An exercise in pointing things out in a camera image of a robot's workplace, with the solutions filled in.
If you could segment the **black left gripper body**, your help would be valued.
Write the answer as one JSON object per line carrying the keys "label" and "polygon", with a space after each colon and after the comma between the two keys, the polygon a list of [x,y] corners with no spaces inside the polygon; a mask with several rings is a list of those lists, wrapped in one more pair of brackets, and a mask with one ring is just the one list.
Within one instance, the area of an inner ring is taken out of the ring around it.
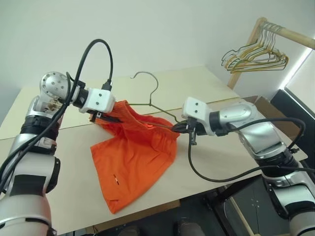
{"label": "black left gripper body", "polygon": [[99,111],[88,110],[88,114],[90,115],[89,117],[90,122],[95,122],[97,119],[104,120],[104,121],[109,120],[109,117],[105,113],[102,113]]}

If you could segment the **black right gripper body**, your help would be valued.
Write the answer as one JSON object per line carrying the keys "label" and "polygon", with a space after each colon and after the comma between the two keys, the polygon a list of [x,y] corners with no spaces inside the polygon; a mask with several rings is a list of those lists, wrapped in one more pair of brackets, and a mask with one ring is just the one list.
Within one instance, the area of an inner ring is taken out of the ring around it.
{"label": "black right gripper body", "polygon": [[197,119],[188,117],[187,118],[187,131],[189,134],[189,144],[192,146],[197,145],[196,132],[195,132],[196,126],[197,126]]}

